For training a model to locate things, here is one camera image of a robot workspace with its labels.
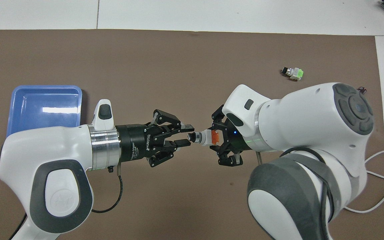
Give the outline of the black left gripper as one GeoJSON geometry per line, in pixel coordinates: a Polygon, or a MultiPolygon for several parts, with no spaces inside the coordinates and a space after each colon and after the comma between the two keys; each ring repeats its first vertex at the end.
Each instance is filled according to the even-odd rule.
{"type": "Polygon", "coordinates": [[[157,137],[164,133],[189,133],[195,128],[183,124],[175,115],[155,109],[151,124],[116,125],[120,157],[119,163],[147,158],[151,167],[155,167],[174,157],[174,153],[191,142],[187,139],[164,140],[157,137]]]}

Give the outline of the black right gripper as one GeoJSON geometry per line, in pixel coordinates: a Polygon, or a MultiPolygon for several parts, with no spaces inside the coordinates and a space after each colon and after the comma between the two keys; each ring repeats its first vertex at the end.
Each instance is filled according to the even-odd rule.
{"type": "Polygon", "coordinates": [[[224,132],[224,142],[221,146],[212,146],[217,153],[218,164],[221,166],[241,166],[243,159],[242,151],[251,150],[244,140],[244,137],[236,126],[228,119],[223,122],[225,114],[222,112],[224,105],[221,105],[212,115],[211,130],[224,132]]]}

